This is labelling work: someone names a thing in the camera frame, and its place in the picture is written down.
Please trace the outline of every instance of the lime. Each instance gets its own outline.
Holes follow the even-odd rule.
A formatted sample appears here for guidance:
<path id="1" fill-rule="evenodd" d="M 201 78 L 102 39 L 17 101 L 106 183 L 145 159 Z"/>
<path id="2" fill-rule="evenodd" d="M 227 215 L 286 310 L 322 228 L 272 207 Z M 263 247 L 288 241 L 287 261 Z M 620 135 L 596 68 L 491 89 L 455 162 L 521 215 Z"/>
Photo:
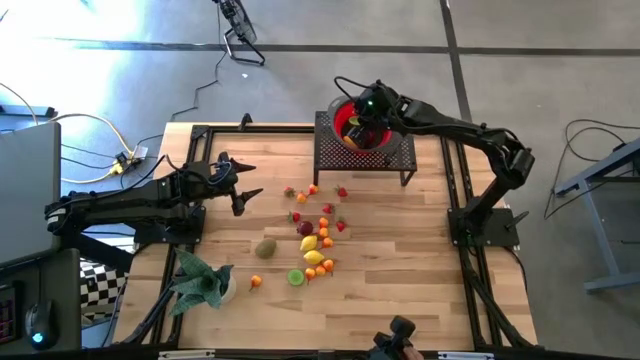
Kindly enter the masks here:
<path id="1" fill-rule="evenodd" d="M 300 286 L 304 282 L 304 274 L 299 269 L 293 269 L 287 274 L 287 280 L 293 286 Z"/>

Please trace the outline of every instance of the checkered pattern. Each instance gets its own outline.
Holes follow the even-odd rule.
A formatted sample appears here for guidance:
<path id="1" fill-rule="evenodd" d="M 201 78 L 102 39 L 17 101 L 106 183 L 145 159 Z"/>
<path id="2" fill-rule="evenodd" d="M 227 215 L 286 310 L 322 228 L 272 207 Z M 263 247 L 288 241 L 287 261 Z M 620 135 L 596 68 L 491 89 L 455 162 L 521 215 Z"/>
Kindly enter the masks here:
<path id="1" fill-rule="evenodd" d="M 80 307 L 113 304 L 120 288 L 127 282 L 128 273 L 101 264 L 80 263 Z M 85 313 L 91 321 L 110 317 L 110 313 Z"/>

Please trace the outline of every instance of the concrete floor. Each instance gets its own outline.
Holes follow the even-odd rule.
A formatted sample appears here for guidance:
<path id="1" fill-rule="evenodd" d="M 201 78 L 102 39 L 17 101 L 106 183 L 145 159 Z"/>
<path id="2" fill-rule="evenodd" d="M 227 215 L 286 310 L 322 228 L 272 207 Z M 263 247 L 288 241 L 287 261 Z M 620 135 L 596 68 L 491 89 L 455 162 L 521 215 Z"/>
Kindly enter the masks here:
<path id="1" fill-rule="evenodd" d="M 633 0 L 449 0 L 449 4 L 460 46 L 609 49 L 640 45 L 636 21 L 640 3 Z M 245 6 L 260 44 L 447 46 L 437 0 L 245 0 Z M 108 117 L 132 146 L 141 138 L 162 133 L 171 113 L 190 106 L 194 88 L 212 79 L 213 65 L 221 55 L 216 51 L 76 50 L 70 42 L 34 40 L 42 36 L 217 43 L 212 3 L 66 0 L 34 7 L 16 1 L 0 23 L 0 43 L 11 49 L 10 56 L 0 58 L 2 82 L 32 104 L 54 106 L 60 113 Z M 311 122 L 315 110 L 324 109 L 339 95 L 332 83 L 335 75 L 362 82 L 380 78 L 445 113 L 460 115 L 447 54 L 267 52 L 265 56 L 264 68 L 225 59 L 219 70 L 220 85 L 202 91 L 201 108 L 176 121 L 235 122 L 250 112 L 257 121 Z M 519 225 L 521 257 L 538 339 L 550 349 L 640 357 L 640 287 L 597 295 L 582 290 L 584 281 L 606 271 L 582 203 L 575 202 L 550 220 L 542 219 L 564 146 L 562 131 L 569 121 L 591 118 L 640 125 L 635 116 L 640 112 L 637 60 L 461 56 L 473 121 L 512 129 L 537 158 L 528 183 L 509 193 L 507 201 L 516 211 L 531 212 Z M 0 93 L 0 100 L 8 99 Z M 1 119 L 0 125 L 7 121 Z M 640 134 L 618 133 L 625 140 Z M 91 120 L 65 120 L 63 142 L 106 154 L 120 151 L 107 128 Z M 148 144 L 157 152 L 159 141 Z M 616 145 L 614 138 L 603 133 L 585 134 L 576 142 L 579 151 L 592 157 L 603 157 Z M 107 160 L 69 149 L 63 154 L 96 165 Z M 587 166 L 568 156 L 561 179 Z M 101 174 L 63 163 L 63 175 L 68 177 Z M 132 174 L 125 183 L 136 179 Z M 65 184 L 63 192 L 119 186 L 114 178 L 92 186 Z M 622 268 L 640 270 L 640 247 L 613 246 Z"/>

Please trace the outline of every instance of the red bowl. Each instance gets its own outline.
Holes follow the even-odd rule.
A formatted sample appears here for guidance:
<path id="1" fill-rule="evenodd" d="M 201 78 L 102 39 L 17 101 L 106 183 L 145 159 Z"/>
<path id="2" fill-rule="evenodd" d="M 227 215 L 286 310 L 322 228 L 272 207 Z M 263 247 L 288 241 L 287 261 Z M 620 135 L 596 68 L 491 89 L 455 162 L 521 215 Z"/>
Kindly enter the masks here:
<path id="1" fill-rule="evenodd" d="M 352 150 L 356 153 L 369 153 L 378 151 L 389 143 L 393 134 L 391 130 L 385 130 L 382 134 L 380 143 L 370 149 L 360 149 L 354 147 L 354 145 L 352 144 L 346 143 L 343 138 L 347 134 L 348 128 L 350 126 L 349 119 L 357 115 L 353 106 L 353 102 L 346 97 L 344 99 L 338 98 L 334 100 L 332 102 L 332 105 L 334 104 L 335 106 L 332 106 L 333 111 L 329 112 L 330 116 L 333 114 L 333 133 L 334 135 L 336 135 L 336 138 L 338 138 L 338 140 L 349 150 Z"/>

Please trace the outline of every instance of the wooden tabletop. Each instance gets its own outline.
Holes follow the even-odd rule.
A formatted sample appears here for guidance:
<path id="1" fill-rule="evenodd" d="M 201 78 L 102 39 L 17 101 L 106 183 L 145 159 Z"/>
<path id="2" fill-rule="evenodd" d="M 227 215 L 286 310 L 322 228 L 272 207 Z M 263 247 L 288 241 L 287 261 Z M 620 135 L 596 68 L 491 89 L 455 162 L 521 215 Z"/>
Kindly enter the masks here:
<path id="1" fill-rule="evenodd" d="M 167 124 L 160 154 L 169 154 L 174 163 L 184 162 L 193 125 Z M 460 262 L 445 216 L 449 196 L 440 141 L 420 137 L 415 144 L 418 172 L 406 188 L 396 172 L 327 171 L 320 173 L 320 192 L 306 204 L 297 204 L 282 190 L 306 190 L 312 182 L 313 135 L 216 135 L 212 159 L 228 151 L 237 161 L 258 167 L 240 174 L 238 191 L 263 187 L 264 192 L 248 203 L 241 217 L 233 216 L 228 198 L 205 202 L 207 222 L 195 253 L 214 268 L 234 264 L 238 289 L 219 310 L 206 304 L 189 310 L 180 347 L 369 349 L 374 334 L 389 333 L 393 316 L 403 315 L 416 324 L 411 341 L 420 350 L 472 349 Z M 457 164 L 455 152 L 452 156 Z M 467 158 L 474 190 L 481 193 L 494 175 L 481 152 L 467 148 Z M 165 163 L 155 175 L 170 170 Z M 336 184 L 349 196 L 339 198 L 333 191 Z M 287 272 L 307 265 L 299 250 L 300 236 L 287 222 L 287 214 L 295 210 L 303 220 L 317 224 L 325 203 L 335 204 L 348 223 L 338 232 L 329 216 L 335 246 L 322 252 L 335 259 L 334 276 L 293 287 L 287 283 Z M 264 239 L 278 244 L 269 260 L 253 252 Z M 166 245 L 152 245 L 136 256 L 115 341 L 129 335 L 155 302 L 166 252 Z M 521 334 L 536 342 L 517 263 L 499 248 L 487 249 L 487 261 L 497 303 Z M 254 274 L 264 282 L 249 292 Z M 489 339 L 484 307 L 479 311 Z M 163 339 L 170 325 L 166 320 Z"/>

